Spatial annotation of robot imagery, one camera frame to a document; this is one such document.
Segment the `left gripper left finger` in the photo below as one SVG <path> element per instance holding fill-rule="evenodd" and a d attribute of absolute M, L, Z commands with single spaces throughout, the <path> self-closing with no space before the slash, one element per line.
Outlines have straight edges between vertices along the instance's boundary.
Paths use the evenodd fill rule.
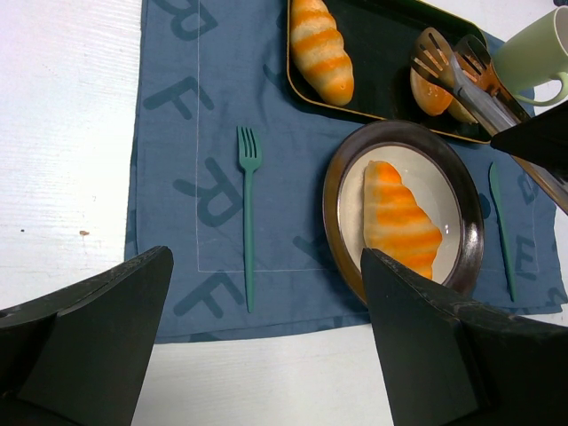
<path fill-rule="evenodd" d="M 1 311 L 3 425 L 129 425 L 173 270 L 157 246 Z"/>

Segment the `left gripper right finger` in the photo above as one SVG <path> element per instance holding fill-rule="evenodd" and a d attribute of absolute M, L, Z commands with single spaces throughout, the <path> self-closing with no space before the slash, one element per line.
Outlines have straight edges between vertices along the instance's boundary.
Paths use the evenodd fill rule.
<path fill-rule="evenodd" d="M 567 330 L 462 296 L 365 249 L 361 271 L 397 425 L 564 425 Z"/>

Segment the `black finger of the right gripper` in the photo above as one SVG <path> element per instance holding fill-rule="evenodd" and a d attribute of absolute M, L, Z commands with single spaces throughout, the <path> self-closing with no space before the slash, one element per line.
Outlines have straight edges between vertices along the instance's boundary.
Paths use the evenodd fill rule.
<path fill-rule="evenodd" d="M 492 137 L 490 146 L 567 177 L 567 102 Z"/>

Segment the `metal tongs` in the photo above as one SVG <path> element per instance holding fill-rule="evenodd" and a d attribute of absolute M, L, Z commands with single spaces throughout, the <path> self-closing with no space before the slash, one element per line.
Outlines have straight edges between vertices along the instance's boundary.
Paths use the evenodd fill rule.
<path fill-rule="evenodd" d="M 452 46 L 435 28 L 425 28 L 411 53 L 414 71 L 452 96 L 481 124 L 490 136 L 490 146 L 513 159 L 563 211 L 567 210 L 567 171 L 546 168 L 536 147 L 522 147 L 518 138 L 507 143 L 519 130 L 536 122 L 499 80 L 491 55 L 477 37 L 465 35 Z"/>

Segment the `orange sugared bun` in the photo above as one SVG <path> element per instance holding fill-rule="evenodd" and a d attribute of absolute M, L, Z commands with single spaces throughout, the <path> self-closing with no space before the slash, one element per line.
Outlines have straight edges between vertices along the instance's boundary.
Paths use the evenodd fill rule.
<path fill-rule="evenodd" d="M 410 71 L 410 85 L 418 107 L 429 116 L 443 114 L 454 97 L 443 88 L 429 83 L 413 68 Z"/>

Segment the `orange striped croissant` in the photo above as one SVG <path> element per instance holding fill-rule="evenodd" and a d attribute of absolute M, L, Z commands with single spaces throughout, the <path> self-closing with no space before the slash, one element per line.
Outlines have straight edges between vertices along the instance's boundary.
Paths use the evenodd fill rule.
<path fill-rule="evenodd" d="M 443 237 L 388 162 L 371 161 L 363 185 L 363 238 L 405 267 L 431 279 Z"/>

